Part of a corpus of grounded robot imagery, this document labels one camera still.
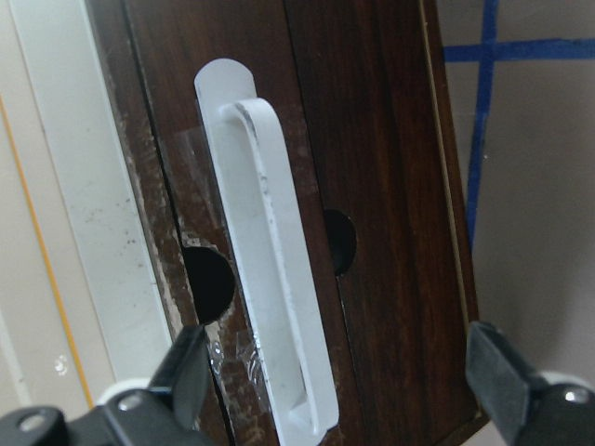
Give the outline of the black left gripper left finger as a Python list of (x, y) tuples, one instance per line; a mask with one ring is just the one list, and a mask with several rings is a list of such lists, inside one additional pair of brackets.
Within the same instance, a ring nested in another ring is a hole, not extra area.
[(186, 326), (167, 351), (148, 390), (157, 396), (183, 427), (194, 427), (210, 382), (203, 325)]

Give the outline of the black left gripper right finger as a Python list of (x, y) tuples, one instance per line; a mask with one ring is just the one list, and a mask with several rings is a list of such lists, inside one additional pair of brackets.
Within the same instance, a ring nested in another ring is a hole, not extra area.
[(492, 418), (526, 418), (534, 393), (547, 385), (507, 338), (483, 321), (469, 327), (466, 378)]

